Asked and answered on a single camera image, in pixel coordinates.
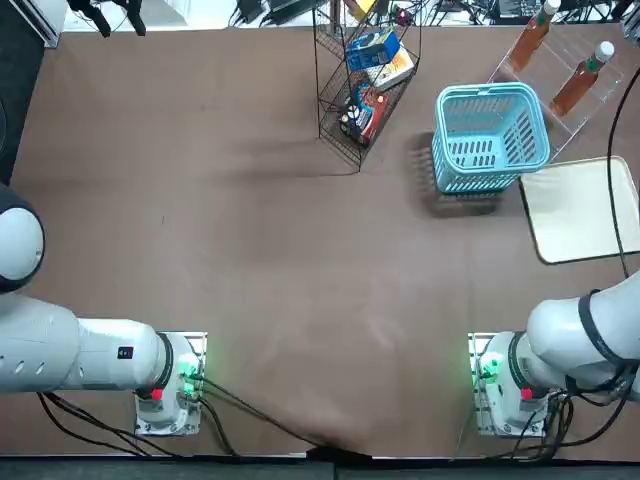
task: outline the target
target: red button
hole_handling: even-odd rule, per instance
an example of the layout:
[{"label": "red button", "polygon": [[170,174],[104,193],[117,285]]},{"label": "red button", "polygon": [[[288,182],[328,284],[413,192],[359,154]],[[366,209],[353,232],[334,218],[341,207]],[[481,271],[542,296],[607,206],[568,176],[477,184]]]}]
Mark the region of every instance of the red button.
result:
[{"label": "red button", "polygon": [[520,397],[523,400],[531,400],[533,398],[533,390],[531,390],[530,388],[520,389]]}]

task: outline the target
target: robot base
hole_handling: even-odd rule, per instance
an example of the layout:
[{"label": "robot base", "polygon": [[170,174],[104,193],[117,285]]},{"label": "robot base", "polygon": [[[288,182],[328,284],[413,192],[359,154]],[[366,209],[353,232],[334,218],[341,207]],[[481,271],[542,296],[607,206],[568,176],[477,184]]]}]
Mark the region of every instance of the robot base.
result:
[{"label": "robot base", "polygon": [[159,400],[143,400],[136,395],[136,435],[193,435],[200,431],[203,386],[185,381],[184,374],[204,375],[207,351],[206,332],[162,332],[174,352],[174,368]]},{"label": "robot base", "polygon": [[527,420],[538,412],[525,438],[545,435],[547,399],[523,401],[509,372],[507,355],[513,332],[469,333],[473,400],[480,435],[519,438]]}]

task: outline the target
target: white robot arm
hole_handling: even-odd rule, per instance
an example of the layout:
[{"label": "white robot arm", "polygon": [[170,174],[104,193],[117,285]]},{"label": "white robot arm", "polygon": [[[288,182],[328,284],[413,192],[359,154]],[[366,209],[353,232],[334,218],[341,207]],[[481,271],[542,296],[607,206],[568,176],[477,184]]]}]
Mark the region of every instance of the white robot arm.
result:
[{"label": "white robot arm", "polygon": [[491,362],[486,392],[496,433],[519,435],[534,412],[542,420],[553,388],[607,393],[633,382],[629,398],[637,401],[640,380],[629,375],[638,360],[640,273],[580,298],[543,301],[526,332],[498,333],[480,359]]},{"label": "white robot arm", "polygon": [[141,433],[196,433],[196,382],[187,374],[202,374],[202,362],[183,335],[132,320],[79,319],[12,293],[40,268],[44,246],[33,209],[0,186],[0,393],[135,390]]}]

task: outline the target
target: white bottle cap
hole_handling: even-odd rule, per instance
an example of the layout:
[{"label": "white bottle cap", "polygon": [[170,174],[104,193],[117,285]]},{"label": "white bottle cap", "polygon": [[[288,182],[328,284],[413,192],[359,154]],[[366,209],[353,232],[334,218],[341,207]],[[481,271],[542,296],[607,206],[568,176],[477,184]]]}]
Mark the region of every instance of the white bottle cap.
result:
[{"label": "white bottle cap", "polygon": [[547,0],[542,8],[549,15],[554,15],[560,8],[560,0]]},{"label": "white bottle cap", "polygon": [[615,52],[615,48],[613,47],[613,43],[611,42],[602,42],[596,48],[596,58],[602,63],[609,61],[611,57],[613,57],[613,53]]}]

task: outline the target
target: clear acrylic stand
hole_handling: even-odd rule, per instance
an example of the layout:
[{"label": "clear acrylic stand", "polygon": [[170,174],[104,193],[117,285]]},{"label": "clear acrylic stand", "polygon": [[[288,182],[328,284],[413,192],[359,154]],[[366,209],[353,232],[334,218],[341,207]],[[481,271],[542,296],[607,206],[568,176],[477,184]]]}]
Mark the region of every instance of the clear acrylic stand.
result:
[{"label": "clear acrylic stand", "polygon": [[[587,38],[584,36],[585,31],[593,35]],[[596,30],[582,30],[579,33],[575,27],[553,24],[542,45],[523,70],[515,73],[509,65],[507,54],[489,79],[489,82],[523,82],[535,90],[542,104],[547,126],[551,161],[611,97],[624,77],[616,66],[614,55],[600,70],[596,83],[567,115],[558,117],[549,108],[553,97],[573,75],[578,64],[586,60],[601,41],[609,40],[618,50],[614,39],[599,38],[598,34],[601,33]]]}]

